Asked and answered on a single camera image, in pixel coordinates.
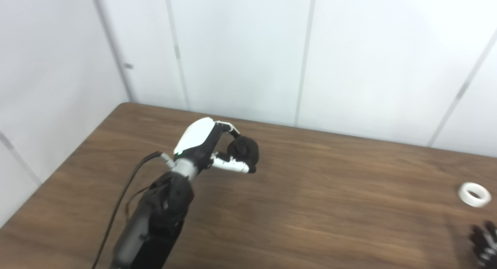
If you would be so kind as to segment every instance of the wall seam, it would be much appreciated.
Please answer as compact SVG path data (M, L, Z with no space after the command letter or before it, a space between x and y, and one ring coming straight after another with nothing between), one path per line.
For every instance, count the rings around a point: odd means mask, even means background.
M41 186L42 182L40 178L36 175L36 173L31 169L30 165L23 159L21 154L14 148L14 145L11 143L11 141L3 134L0 132L0 142L3 143L3 145L7 148L9 153L14 157L14 159L17 161L17 163L23 168L23 170L27 173L27 175L30 177L30 179L36 184L37 187Z
M312 23L314 20L314 8L315 7L316 7L316 0L311 0L311 2L309 4L309 16L307 19L306 39L304 42L304 53L302 55L302 67L300 69L299 90L297 92L297 105L295 108L295 122L294 122L295 127L298 127L298 125L299 125L300 105L302 102L302 92L304 90L304 80L305 80L306 68L307 68L307 55L309 54L309 42L311 39L311 31L312 31Z
M93 2L97 11L98 19L100 20L100 23L102 25L105 38L107 39L107 44L110 47L112 58L114 59L114 62L116 64L117 72L119 73L119 77L121 78L121 83L124 87L124 91L126 92L128 101L137 102L136 96L133 93L131 85L129 83L130 80L126 74L126 71L123 70L123 57L121 52L119 51L115 34L109 25L109 20L107 19L107 15L105 14L103 2L101 0L93 0Z
M165 0L165 6L167 7L167 14L169 18L169 27L171 28L172 42L174 44L174 52L176 53L176 62L178 64L179 79L181 81L181 87L183 89L183 96L185 99L186 110L190 111L190 99L188 97L188 88L186 87L186 80L183 70L183 62L181 60L181 54L179 53L179 43L176 33L176 25L174 23L174 15L172 13L172 3L171 0Z

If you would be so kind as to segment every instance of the wooden table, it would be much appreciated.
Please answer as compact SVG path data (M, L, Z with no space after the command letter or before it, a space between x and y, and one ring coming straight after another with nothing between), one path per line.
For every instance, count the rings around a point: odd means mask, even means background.
M0 267L89 269L129 173L172 153L206 115L125 103L0 230ZM475 268L470 224L497 221L497 200L460 201L463 182L497 194L494 158L231 118L259 142L257 173L206 170L170 269ZM225 148L226 135L220 142ZM151 161L128 195L165 171ZM124 226L119 212L99 268Z

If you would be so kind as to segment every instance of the robotic hand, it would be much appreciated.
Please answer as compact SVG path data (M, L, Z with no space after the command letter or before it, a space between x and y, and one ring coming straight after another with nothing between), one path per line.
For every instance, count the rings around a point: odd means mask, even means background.
M235 140L227 154L214 152L224 132ZM191 182L210 167L254 173L259 160L257 143L230 123L203 118L191 124L174 149L174 159L162 154L171 167L156 179L117 241L111 269L161 269L183 227L193 200Z
M474 244L473 251L481 269L497 269L497 229L491 221L485 222L485 228L487 231L472 226L470 239Z

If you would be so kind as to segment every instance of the white wall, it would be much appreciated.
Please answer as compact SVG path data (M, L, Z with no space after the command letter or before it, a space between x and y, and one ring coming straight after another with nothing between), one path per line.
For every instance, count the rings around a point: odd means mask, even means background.
M429 146L497 29L494 1L104 3L125 61L162 72L128 70L140 102ZM451 136L438 147L469 151Z
M0 0L0 27L1 226L127 97L92 0Z
M316 0L298 125L426 146L496 27L494 0Z

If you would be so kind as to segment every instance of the black ball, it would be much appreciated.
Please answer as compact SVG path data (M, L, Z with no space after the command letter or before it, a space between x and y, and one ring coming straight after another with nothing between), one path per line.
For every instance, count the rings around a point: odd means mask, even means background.
M255 165L259 161L259 146L253 139L239 136L228 145L228 154L238 161Z

